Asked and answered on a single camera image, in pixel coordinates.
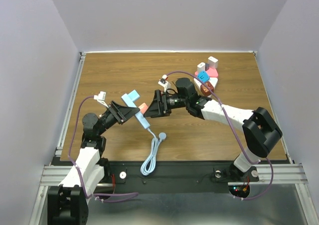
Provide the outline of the blue plug adapter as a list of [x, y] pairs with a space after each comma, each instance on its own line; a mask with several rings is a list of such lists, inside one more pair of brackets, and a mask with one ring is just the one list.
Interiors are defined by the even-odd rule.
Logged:
[[203, 83], [206, 83], [210, 80], [210, 76], [207, 74], [206, 71], [201, 71], [197, 74], [197, 78], [202, 81]]

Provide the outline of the light blue power strip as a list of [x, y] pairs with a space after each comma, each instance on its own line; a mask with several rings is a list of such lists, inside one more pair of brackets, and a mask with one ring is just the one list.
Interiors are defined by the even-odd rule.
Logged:
[[[131, 91], [128, 94], [123, 94], [121, 96], [121, 99], [123, 102], [126, 104], [128, 107], [137, 107], [135, 105], [135, 101], [140, 98], [140, 95], [136, 90]], [[166, 133], [161, 132], [158, 136], [156, 136], [150, 129], [150, 124], [147, 121], [147, 119], [144, 117], [144, 114], [142, 114], [140, 111], [135, 114], [135, 118], [137, 121], [141, 124], [141, 126], [146, 129], [152, 136], [152, 141], [151, 141], [151, 150], [146, 158], [146, 160], [142, 163], [140, 167], [140, 172], [143, 176], [148, 176], [151, 173], [154, 172], [156, 168], [156, 162], [157, 162], [157, 152], [159, 150], [160, 144], [166, 140]]]

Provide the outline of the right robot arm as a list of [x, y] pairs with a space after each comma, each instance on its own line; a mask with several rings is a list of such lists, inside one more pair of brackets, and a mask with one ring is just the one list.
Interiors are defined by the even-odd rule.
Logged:
[[189, 78], [179, 78], [175, 83], [176, 93], [169, 89], [155, 90], [154, 98], [144, 117], [165, 117], [173, 109], [186, 108], [187, 112], [203, 120], [213, 120], [230, 126], [235, 132], [244, 133], [246, 147], [230, 165], [229, 174], [234, 180], [241, 180], [261, 158], [267, 158], [271, 150], [282, 138], [282, 131], [270, 113], [262, 107], [244, 110], [221, 104], [210, 97], [199, 95], [194, 82]]

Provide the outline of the dark red plug adapter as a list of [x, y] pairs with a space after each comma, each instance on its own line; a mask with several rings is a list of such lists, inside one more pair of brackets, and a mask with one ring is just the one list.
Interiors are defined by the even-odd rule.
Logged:
[[210, 82], [206, 82], [205, 85], [200, 85], [200, 91], [205, 97], [211, 97], [211, 91], [214, 92], [214, 86]]

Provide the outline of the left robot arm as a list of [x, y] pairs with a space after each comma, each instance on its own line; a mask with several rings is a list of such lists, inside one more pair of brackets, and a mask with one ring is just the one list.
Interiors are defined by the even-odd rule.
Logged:
[[47, 193], [47, 223], [49, 225], [84, 225], [87, 223], [91, 200], [116, 203], [134, 198], [137, 192], [110, 194], [94, 191], [99, 182], [114, 181], [108, 159], [102, 158], [106, 138], [102, 134], [115, 124], [123, 124], [140, 111], [111, 101], [106, 111], [97, 116], [87, 113], [82, 118], [83, 134], [77, 159], [69, 157], [72, 167], [58, 186]]

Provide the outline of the pink plug adapter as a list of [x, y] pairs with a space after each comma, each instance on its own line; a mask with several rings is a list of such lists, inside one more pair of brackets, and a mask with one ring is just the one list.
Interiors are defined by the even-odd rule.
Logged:
[[140, 112], [144, 114], [148, 110], [148, 105], [146, 103], [142, 103], [139, 105]]

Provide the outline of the white triangular socket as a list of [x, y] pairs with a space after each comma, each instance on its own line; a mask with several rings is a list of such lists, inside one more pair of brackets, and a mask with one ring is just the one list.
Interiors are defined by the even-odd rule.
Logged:
[[[201, 95], [203, 95], [200, 91], [200, 85], [202, 84], [199, 80], [197, 79], [193, 79], [194, 80], [194, 84], [196, 85], [196, 87], [198, 88], [198, 91], [200, 92]], [[218, 78], [210, 78], [210, 80], [208, 81], [210, 82], [213, 86], [214, 89], [216, 88], [216, 85], [218, 83]]]

